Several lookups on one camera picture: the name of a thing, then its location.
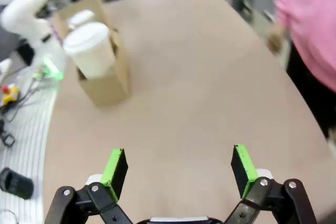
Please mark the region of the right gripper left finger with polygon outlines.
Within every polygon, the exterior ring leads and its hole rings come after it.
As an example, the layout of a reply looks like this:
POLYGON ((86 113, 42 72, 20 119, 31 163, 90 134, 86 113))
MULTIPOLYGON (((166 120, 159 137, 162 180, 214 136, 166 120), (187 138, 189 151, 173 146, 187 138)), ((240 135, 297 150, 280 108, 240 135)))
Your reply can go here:
POLYGON ((100 216, 104 223, 131 223, 118 205, 127 171, 124 149, 114 149, 98 182, 80 190, 71 186, 57 189, 45 223, 86 223, 90 216, 100 216))

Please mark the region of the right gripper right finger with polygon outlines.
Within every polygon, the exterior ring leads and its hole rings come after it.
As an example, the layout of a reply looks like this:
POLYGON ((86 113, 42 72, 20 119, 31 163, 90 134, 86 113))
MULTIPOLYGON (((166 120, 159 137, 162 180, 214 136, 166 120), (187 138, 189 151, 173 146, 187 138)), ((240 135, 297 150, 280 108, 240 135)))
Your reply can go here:
POLYGON ((303 183, 288 179, 283 184, 258 175, 242 144, 235 145, 231 167, 240 202, 224 223, 254 223, 261 211, 270 211, 277 223, 317 223, 303 183))

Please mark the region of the person's right hand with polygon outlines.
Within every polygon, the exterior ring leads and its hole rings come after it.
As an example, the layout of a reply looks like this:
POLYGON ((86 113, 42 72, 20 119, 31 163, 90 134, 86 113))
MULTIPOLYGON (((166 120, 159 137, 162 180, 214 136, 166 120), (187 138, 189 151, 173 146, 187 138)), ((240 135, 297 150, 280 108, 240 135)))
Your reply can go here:
POLYGON ((271 31, 267 37, 267 47, 273 54, 277 54, 281 50, 286 34, 287 29, 282 23, 274 22, 272 24, 271 31))

